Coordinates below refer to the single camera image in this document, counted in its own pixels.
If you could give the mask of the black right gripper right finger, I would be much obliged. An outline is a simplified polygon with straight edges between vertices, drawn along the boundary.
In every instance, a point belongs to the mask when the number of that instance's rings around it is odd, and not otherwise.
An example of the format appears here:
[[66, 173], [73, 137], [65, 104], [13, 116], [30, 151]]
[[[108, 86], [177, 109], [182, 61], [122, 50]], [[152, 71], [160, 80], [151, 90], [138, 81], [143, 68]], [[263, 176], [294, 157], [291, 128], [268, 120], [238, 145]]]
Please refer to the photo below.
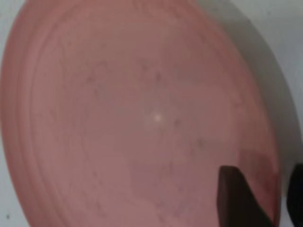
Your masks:
[[303, 165], [297, 164], [291, 174], [287, 192], [287, 210], [295, 227], [303, 226]]

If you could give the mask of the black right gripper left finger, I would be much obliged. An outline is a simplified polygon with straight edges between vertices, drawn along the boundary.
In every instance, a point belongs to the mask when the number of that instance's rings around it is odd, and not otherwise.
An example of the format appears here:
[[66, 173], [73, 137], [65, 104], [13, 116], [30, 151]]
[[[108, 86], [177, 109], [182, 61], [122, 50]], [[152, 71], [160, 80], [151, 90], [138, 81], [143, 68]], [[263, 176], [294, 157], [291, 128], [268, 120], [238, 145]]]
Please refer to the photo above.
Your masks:
[[235, 166], [221, 166], [218, 174], [217, 213], [221, 227], [272, 227], [245, 176]]

